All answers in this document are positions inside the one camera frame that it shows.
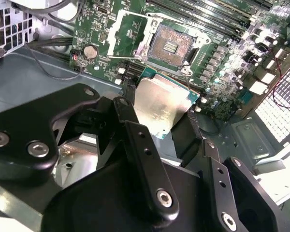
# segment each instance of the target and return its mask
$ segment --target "white plastic cage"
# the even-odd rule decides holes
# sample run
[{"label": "white plastic cage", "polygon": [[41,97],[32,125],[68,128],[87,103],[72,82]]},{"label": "white plastic cage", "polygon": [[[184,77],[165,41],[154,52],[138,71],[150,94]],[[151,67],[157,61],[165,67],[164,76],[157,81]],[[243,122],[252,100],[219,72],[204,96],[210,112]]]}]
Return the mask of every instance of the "white plastic cage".
[{"label": "white plastic cage", "polygon": [[11,7],[11,3],[0,0],[0,57],[33,40],[32,15]]},{"label": "white plastic cage", "polygon": [[[290,107],[290,70],[275,90],[275,101],[280,105]],[[290,143],[290,109],[277,105],[273,100],[273,93],[269,94],[258,106],[256,113],[278,142],[283,146]]]}]

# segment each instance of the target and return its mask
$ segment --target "electronic components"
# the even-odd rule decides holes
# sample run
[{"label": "electronic components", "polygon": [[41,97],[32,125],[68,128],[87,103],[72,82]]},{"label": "electronic components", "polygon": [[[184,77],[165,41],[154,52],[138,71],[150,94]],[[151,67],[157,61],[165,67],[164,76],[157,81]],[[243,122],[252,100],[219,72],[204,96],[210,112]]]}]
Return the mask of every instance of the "electronic components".
[{"label": "electronic components", "polygon": [[278,44],[278,41],[276,39],[274,39],[272,37],[269,37],[269,36],[266,36],[265,37],[265,40],[268,41],[268,42],[270,42],[272,45]]},{"label": "electronic components", "polygon": [[268,52],[270,50],[270,48],[267,45],[265,45],[264,43],[257,43],[256,49],[259,52]]},{"label": "electronic components", "polygon": [[94,59],[98,55],[98,49],[94,45],[88,45],[84,48],[84,56],[87,59]]},{"label": "electronic components", "polygon": [[194,43],[195,38],[160,25],[147,56],[181,67]]},{"label": "electronic components", "polygon": [[[219,119],[232,116],[241,92],[253,96],[261,92],[262,86],[246,84],[248,79],[264,85],[269,82],[272,77],[257,77],[256,69],[275,68],[272,51],[279,62],[287,55],[278,50],[285,49],[284,45],[276,44],[290,15],[290,10],[283,17],[277,14],[280,2],[271,1],[273,11],[269,11],[272,4],[264,0],[139,0],[137,4],[95,0],[94,6],[92,0],[85,1],[75,24],[73,49],[82,53],[91,44],[99,49],[94,60],[79,56],[85,72],[115,82],[135,78],[144,68],[153,67],[189,89],[206,93],[208,101],[198,101],[197,106],[202,114]],[[101,13],[98,6],[109,12]],[[140,65],[138,71],[121,65],[127,61]],[[71,65],[77,66],[75,60],[71,59]],[[119,68],[126,69],[124,74]],[[257,93],[250,92],[251,87]]]},{"label": "electronic components", "polygon": [[260,81],[266,84],[270,84],[276,77],[271,71],[265,70],[262,67],[256,69],[255,75]]},{"label": "electronic components", "polygon": [[268,86],[260,81],[254,81],[249,86],[247,86],[250,92],[261,95],[268,90]]}]

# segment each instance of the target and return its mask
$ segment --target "black metal bracket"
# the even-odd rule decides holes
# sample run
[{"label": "black metal bracket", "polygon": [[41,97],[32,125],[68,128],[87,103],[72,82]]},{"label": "black metal bracket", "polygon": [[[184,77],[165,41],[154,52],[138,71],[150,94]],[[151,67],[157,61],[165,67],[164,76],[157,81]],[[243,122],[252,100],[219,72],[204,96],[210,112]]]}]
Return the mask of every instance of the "black metal bracket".
[{"label": "black metal bracket", "polygon": [[[220,162],[216,146],[202,138],[194,117],[187,112],[172,135],[176,151],[186,157],[184,166],[194,165],[200,178],[161,162],[148,128],[138,123],[127,98],[100,98],[82,84],[68,87],[0,113],[0,182],[13,187],[19,184],[16,181],[38,185],[50,178],[58,145],[83,132],[92,133],[98,138],[99,170],[51,201],[43,220],[46,231],[55,227],[57,231],[74,232],[80,227],[86,231],[80,223],[92,225],[92,215],[98,217],[97,222],[114,211],[120,219],[108,228],[120,224],[128,228],[124,231],[290,232],[290,222],[247,167],[235,158]],[[99,193],[92,198],[97,189]],[[108,208],[100,201],[106,201]],[[73,213],[65,211],[69,202],[75,203],[69,205]],[[132,213],[131,203],[137,212]],[[86,207],[86,211],[80,216],[74,207],[80,211]],[[122,223],[122,214],[133,225]]]},{"label": "black metal bracket", "polygon": [[249,231],[290,231],[290,221],[237,158],[224,161],[228,168],[240,219]]},{"label": "black metal bracket", "polygon": [[69,118],[99,98],[77,84],[0,113],[0,180],[46,181],[58,159],[55,136],[58,141]]}]

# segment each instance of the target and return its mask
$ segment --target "capacitor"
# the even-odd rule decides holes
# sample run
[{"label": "capacitor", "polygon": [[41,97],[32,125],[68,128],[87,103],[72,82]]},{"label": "capacitor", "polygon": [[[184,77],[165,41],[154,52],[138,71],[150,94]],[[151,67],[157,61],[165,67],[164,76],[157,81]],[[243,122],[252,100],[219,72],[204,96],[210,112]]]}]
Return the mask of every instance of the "capacitor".
[{"label": "capacitor", "polygon": [[234,61],[235,60],[235,55],[229,55],[228,58],[229,58],[229,61]]},{"label": "capacitor", "polygon": [[250,63],[255,67],[259,65],[259,63],[255,59],[253,59]]},{"label": "capacitor", "polygon": [[243,89],[243,86],[240,83],[236,83],[236,86],[238,87],[239,90]]},{"label": "capacitor", "polygon": [[84,48],[84,55],[88,59],[94,59],[98,56],[98,49],[94,45],[88,45]]},{"label": "capacitor", "polygon": [[260,37],[265,37],[267,36],[267,32],[264,31],[264,30],[261,30],[261,29],[257,29],[256,32],[255,32],[257,35],[259,35]]},{"label": "capacitor", "polygon": [[223,69],[219,70],[219,76],[224,76],[224,74],[226,74],[226,71],[224,71]]},{"label": "capacitor", "polygon": [[268,42],[270,42],[272,45],[278,44],[278,41],[276,39],[274,39],[272,37],[269,37],[269,36],[266,36],[265,37],[265,40],[268,41]]},{"label": "capacitor", "polygon": [[223,63],[223,66],[226,68],[226,69],[229,69],[231,67],[231,64],[229,62],[225,62]]},{"label": "capacitor", "polygon": [[270,50],[270,48],[266,46],[264,43],[256,44],[256,48],[259,52],[268,52]]},{"label": "capacitor", "polygon": [[255,55],[254,59],[259,63],[262,61],[262,58],[257,55]]},{"label": "capacitor", "polygon": [[237,76],[237,78],[242,78],[243,77],[243,72],[241,71],[235,71],[235,76]]},{"label": "capacitor", "polygon": [[253,42],[255,42],[256,44],[261,43],[263,41],[263,39],[261,37],[257,36],[257,35],[251,36],[251,40]]},{"label": "capacitor", "polygon": [[251,60],[253,59],[254,54],[251,51],[247,51],[246,55],[243,58],[244,61],[246,61],[247,63],[250,63]]}]

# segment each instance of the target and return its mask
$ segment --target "dimm slot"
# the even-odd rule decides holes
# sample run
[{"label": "dimm slot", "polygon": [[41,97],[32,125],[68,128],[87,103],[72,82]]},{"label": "dimm slot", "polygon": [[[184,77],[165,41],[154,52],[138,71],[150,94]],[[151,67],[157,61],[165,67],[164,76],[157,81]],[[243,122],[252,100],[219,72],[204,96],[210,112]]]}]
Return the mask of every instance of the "dimm slot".
[{"label": "dimm slot", "polygon": [[202,10],[198,9],[197,8],[198,6],[187,5],[181,0],[170,0],[170,1],[180,5],[182,7],[185,7],[187,10],[193,11],[194,13],[196,13],[197,15],[199,15],[201,17],[206,17],[206,18],[213,20],[215,22],[218,22],[218,20],[219,20],[219,24],[222,24],[223,26],[228,27],[231,30],[242,29],[241,25],[239,25],[238,23],[236,23],[234,21],[231,22],[231,20],[226,19],[224,16],[221,16],[220,14],[215,13],[217,16],[217,18],[215,18],[213,15],[207,13],[206,11],[202,11]]},{"label": "dimm slot", "polygon": [[219,34],[222,34],[222,35],[225,35],[225,36],[228,36],[228,37],[232,37],[235,34],[233,32],[227,32],[224,29],[218,28],[215,25],[209,24],[209,23],[207,23],[205,21],[202,21],[202,20],[200,20],[200,19],[198,19],[196,17],[193,17],[191,15],[187,15],[187,13],[185,13],[183,11],[171,8],[171,7],[167,6],[167,5],[165,5],[164,3],[161,3],[160,0],[148,0],[148,2],[150,2],[152,4],[155,4],[157,6],[160,6],[160,7],[164,8],[166,10],[169,10],[169,11],[171,11],[173,13],[176,13],[176,14],[180,15],[185,20],[189,20],[192,23],[199,24],[199,25],[201,25],[203,27],[206,27],[206,28],[208,28],[210,30],[213,30],[213,31],[215,31],[215,32],[217,32]]}]

